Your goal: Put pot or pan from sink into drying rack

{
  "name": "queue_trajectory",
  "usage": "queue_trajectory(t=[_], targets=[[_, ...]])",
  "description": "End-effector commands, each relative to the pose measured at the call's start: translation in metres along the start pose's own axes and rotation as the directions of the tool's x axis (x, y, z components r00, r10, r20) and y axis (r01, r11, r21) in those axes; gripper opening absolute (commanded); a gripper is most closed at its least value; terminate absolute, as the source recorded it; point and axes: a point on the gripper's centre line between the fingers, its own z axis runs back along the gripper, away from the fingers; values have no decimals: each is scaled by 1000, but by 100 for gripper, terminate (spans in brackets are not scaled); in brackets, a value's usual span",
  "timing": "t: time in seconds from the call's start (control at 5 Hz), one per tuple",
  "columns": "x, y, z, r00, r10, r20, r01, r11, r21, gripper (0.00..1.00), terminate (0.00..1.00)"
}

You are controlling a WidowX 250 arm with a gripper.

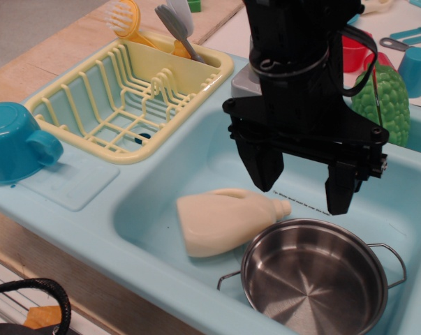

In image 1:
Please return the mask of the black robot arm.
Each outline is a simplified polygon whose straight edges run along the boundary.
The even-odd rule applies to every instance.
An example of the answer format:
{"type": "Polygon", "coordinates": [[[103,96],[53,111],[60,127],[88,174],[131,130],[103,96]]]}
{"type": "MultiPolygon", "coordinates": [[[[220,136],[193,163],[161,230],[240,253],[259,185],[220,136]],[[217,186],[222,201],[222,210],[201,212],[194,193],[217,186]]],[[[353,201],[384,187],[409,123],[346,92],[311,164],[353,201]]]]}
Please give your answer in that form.
{"type": "Polygon", "coordinates": [[[258,96],[230,98],[230,136],[252,181],[269,191],[290,154],[328,167],[327,209],[347,213],[363,181],[386,167],[389,133],[354,112],[344,87],[343,38],[376,52],[373,38],[352,27],[359,1],[246,1],[252,48],[249,65],[258,96]]]}

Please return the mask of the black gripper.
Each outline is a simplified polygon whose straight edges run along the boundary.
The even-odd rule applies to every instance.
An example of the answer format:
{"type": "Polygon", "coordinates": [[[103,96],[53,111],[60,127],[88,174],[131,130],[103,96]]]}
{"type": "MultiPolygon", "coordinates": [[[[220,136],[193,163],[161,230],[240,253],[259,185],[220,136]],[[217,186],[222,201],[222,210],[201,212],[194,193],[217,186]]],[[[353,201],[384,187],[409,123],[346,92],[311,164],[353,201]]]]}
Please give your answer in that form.
{"type": "Polygon", "coordinates": [[[283,154],[328,166],[325,182],[331,215],[348,212],[356,181],[380,177],[388,132],[352,111],[345,97],[342,36],[377,50],[373,38],[349,25],[256,20],[250,24],[249,61],[261,96],[230,98],[231,138],[254,185],[268,192],[284,169],[283,154]]]}

